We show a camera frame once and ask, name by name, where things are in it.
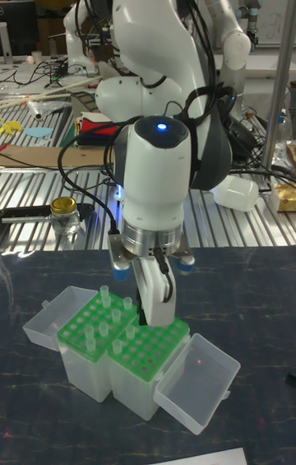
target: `computer monitor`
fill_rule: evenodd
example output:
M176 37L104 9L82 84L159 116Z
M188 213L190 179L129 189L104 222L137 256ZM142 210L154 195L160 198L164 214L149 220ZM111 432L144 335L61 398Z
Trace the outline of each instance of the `computer monitor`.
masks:
M7 23L12 55L30 55L36 50L39 32L34 1L0 1L0 22Z

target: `yellow object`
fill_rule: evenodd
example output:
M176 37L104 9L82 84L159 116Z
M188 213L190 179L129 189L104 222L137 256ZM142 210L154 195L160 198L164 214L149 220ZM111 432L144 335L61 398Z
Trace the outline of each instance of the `yellow object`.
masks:
M275 184L271 190L271 201L276 211L296 212L296 184L295 188L286 184Z
M76 201L68 196L63 196L53 200L50 208L56 215L68 215L76 210Z
M295 167L296 166L296 145L294 143L287 143L286 146L287 146L287 154Z
M1 127L0 127L0 134L6 133L12 135L12 130L22 130L21 124L18 121L7 121L4 123L3 119L0 118Z

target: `blue object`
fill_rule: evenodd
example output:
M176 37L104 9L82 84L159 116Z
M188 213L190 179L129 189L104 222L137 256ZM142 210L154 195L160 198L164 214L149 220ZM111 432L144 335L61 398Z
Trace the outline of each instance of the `blue object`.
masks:
M128 279L129 272L131 271L128 267L127 269L113 269L113 277L116 281L123 282Z
M284 112L281 111L281 112L279 113L279 117L278 117L278 120L277 120L277 124L280 125L281 123L284 122L284 120L285 120L285 115L284 115Z
M178 260L177 266L180 271L190 273L190 271L193 271L195 264L188 266L187 264L183 264L181 260Z
M122 201L122 199L123 199L123 188L122 188L121 185L118 185L117 191L114 194L114 198L115 198L115 200L119 200L120 202Z
M157 125L157 128L158 128L159 130L166 130L166 129L168 128L168 125L166 125L165 123L159 123L159 124Z
M31 137L44 137L52 133L53 128L46 127L32 127L32 128L23 128L26 136Z

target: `blue led light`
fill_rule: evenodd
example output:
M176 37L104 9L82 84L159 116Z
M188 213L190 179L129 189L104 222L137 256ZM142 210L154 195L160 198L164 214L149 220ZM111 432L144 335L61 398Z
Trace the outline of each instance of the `blue led light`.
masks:
M168 128L168 125L166 125L165 123L159 123L159 124L157 125L157 128L158 128L159 130L166 130L166 129Z

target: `clear plastic lid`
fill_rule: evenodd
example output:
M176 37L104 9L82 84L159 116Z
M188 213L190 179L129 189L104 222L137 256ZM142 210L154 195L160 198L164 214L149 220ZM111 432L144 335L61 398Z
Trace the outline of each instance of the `clear plastic lid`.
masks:
M240 364L199 334L193 335L155 389L154 400L193 434L208 425Z
M98 291L69 286L24 325L25 333L35 344L59 351L58 331L92 299Z

